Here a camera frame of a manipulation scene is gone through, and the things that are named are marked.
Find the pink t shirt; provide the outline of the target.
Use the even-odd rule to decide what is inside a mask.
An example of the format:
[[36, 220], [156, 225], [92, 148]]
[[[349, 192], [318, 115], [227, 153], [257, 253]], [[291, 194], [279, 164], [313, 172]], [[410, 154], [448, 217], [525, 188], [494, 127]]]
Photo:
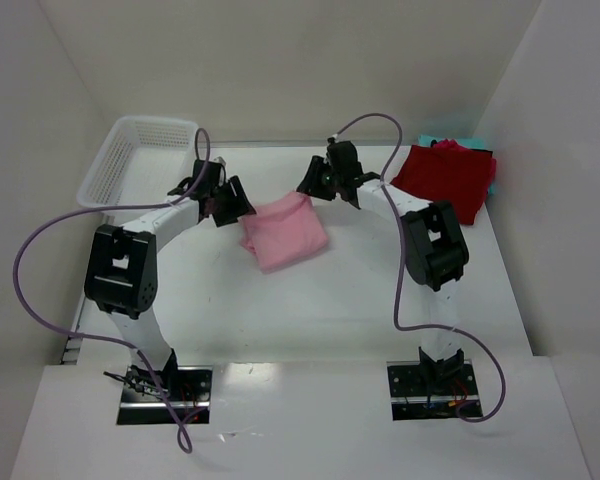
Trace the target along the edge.
[[256, 259], [264, 273], [310, 258], [329, 243], [329, 237], [309, 196], [289, 192], [239, 221], [241, 246]]

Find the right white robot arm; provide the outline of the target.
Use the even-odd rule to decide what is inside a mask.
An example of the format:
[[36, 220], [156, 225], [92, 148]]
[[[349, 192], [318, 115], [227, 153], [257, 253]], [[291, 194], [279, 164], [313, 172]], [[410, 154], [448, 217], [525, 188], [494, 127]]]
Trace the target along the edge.
[[297, 191], [332, 201], [339, 197], [359, 210], [373, 212], [398, 227], [400, 297], [404, 276], [420, 287], [426, 318], [414, 330], [424, 330], [419, 347], [419, 375], [428, 397], [450, 387], [464, 364], [457, 327], [455, 293], [469, 253], [451, 203], [416, 198], [364, 172], [350, 141], [328, 139], [326, 154], [314, 156]]

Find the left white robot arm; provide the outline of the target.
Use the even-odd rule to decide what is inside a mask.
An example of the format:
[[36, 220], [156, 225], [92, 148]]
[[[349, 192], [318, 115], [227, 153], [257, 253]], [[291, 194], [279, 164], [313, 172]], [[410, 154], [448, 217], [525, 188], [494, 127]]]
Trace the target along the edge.
[[217, 227], [255, 213], [238, 177], [226, 163], [194, 161], [190, 177], [168, 194], [168, 206], [152, 209], [120, 226], [96, 230], [85, 279], [85, 295], [116, 325], [130, 345], [132, 366], [125, 381], [138, 388], [153, 382], [169, 395], [180, 388], [177, 356], [164, 339], [153, 309], [158, 293], [158, 253], [180, 234], [212, 218]]

